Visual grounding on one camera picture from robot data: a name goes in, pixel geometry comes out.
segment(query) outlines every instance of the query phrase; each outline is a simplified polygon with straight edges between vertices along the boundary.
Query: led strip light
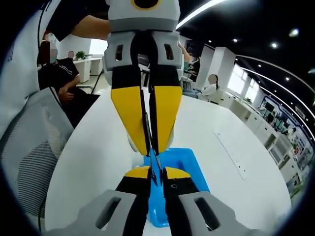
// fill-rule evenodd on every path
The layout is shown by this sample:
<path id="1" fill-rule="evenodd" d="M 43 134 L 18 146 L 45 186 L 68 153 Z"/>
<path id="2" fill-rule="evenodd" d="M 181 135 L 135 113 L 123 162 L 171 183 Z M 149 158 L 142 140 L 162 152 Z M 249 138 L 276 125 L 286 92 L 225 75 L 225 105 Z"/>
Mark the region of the led strip light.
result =
<path id="1" fill-rule="evenodd" d="M 256 75 L 259 75 L 259 76 L 265 78 L 266 80 L 269 80 L 270 82 L 272 82 L 272 83 L 278 85 L 279 87 L 283 88 L 285 91 L 287 91 L 288 93 L 290 93 L 293 97 L 295 97 L 300 103 L 302 103 L 302 105 L 311 113 L 312 117 L 315 119 L 315 115 L 314 115 L 314 114 L 311 112 L 311 110 L 306 106 L 306 104 L 305 104 L 301 99 L 299 99 L 294 93 L 292 93 L 290 90 L 288 90 L 287 88 L 285 88 L 285 87 L 283 87 L 282 85 L 278 84 L 277 82 L 273 81 L 272 79 L 269 79 L 268 77 L 263 76 L 263 75 L 261 75 L 261 74 L 255 72 L 255 71 L 252 71 L 252 70 L 249 70 L 249 69 L 246 69 L 246 68 L 243 68 L 243 67 L 241 67 L 241 68 L 242 68 L 243 70 L 246 70 L 246 71 L 249 71 L 249 72 L 254 73 L 254 74 L 256 74 Z"/>
<path id="2" fill-rule="evenodd" d="M 206 4 L 199 7 L 197 10 L 193 11 L 191 14 L 189 14 L 187 17 L 185 17 L 178 25 L 176 26 L 176 30 L 178 30 L 180 27 L 182 27 L 184 24 L 186 24 L 188 21 L 190 21 L 192 18 L 196 17 L 203 11 L 209 9 L 210 7 L 213 7 L 221 2 L 224 2 L 226 0 L 212 0 L 207 2 Z"/>
<path id="3" fill-rule="evenodd" d="M 311 137 L 313 138 L 313 140 L 315 140 L 315 137 L 313 135 L 313 133 L 311 132 L 311 130 L 309 129 L 309 127 L 305 124 L 304 120 L 302 118 L 300 118 L 300 116 L 295 112 L 295 110 L 293 110 L 289 105 L 287 105 L 284 101 L 282 101 L 280 98 L 278 98 L 277 96 L 275 96 L 272 92 L 268 91 L 267 89 L 263 88 L 262 86 L 260 86 L 260 88 L 268 93 L 270 93 L 271 95 L 273 95 L 276 99 L 278 99 L 279 101 L 281 101 L 283 104 L 285 104 L 287 107 L 289 107 L 289 109 L 297 116 L 299 117 L 299 119 L 301 120 L 301 122 L 304 124 L 304 126 L 307 128 L 307 130 L 309 131 L 309 133 L 311 134 Z"/>

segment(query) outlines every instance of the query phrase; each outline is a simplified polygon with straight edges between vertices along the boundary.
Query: office chair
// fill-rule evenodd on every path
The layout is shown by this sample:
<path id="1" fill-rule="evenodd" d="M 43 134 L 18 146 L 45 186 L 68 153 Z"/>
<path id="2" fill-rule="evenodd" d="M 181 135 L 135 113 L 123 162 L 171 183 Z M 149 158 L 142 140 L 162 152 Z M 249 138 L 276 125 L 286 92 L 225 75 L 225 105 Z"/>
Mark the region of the office chair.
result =
<path id="1" fill-rule="evenodd" d="M 52 88 L 33 94 L 0 140 L 8 184 L 32 224 L 44 229 L 46 195 L 73 127 Z"/>

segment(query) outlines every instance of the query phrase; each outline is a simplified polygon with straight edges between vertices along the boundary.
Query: window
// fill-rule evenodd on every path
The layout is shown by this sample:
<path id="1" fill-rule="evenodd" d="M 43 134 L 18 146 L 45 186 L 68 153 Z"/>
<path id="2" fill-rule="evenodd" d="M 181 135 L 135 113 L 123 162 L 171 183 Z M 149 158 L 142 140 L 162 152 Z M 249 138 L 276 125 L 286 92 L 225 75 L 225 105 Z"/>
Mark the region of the window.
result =
<path id="1" fill-rule="evenodd" d="M 89 54 L 92 55 L 104 55 L 105 50 L 107 49 L 107 41 L 100 39 L 91 39 L 91 46 Z"/>
<path id="2" fill-rule="evenodd" d="M 227 88 L 240 95 L 244 88 L 246 78 L 247 73 L 235 64 Z"/>
<path id="3" fill-rule="evenodd" d="M 254 102 L 257 96 L 258 90 L 259 90 L 259 84 L 255 80 L 252 79 L 250 86 L 248 87 L 247 93 L 245 95 L 245 98 L 249 98 L 252 102 Z"/>

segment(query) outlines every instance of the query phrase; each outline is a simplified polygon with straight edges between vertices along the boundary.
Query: potted plant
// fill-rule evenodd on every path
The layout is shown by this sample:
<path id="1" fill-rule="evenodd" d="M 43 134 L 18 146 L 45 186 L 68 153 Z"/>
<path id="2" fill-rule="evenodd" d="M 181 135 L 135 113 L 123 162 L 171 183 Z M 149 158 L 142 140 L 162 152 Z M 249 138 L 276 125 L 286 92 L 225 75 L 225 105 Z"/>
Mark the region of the potted plant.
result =
<path id="1" fill-rule="evenodd" d="M 79 52 L 77 52 L 75 57 L 76 57 L 77 60 L 84 60 L 84 59 L 87 58 L 87 55 L 85 54 L 85 52 L 79 51 Z"/>
<path id="2" fill-rule="evenodd" d="M 251 100 L 250 98 L 248 98 L 248 97 L 245 98 L 244 101 L 247 102 L 247 103 L 249 103 L 249 104 L 252 104 L 252 100 Z"/>

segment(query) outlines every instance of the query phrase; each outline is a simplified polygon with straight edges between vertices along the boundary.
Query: white robot body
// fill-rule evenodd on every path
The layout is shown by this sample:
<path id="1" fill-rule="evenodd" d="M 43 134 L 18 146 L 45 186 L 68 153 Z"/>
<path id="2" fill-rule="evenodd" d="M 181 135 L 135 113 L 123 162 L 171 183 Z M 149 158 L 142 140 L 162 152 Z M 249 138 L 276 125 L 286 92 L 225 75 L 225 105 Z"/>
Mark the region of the white robot body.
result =
<path id="1" fill-rule="evenodd" d="M 180 16 L 178 0 L 113 0 L 108 3 L 113 32 L 174 31 Z"/>

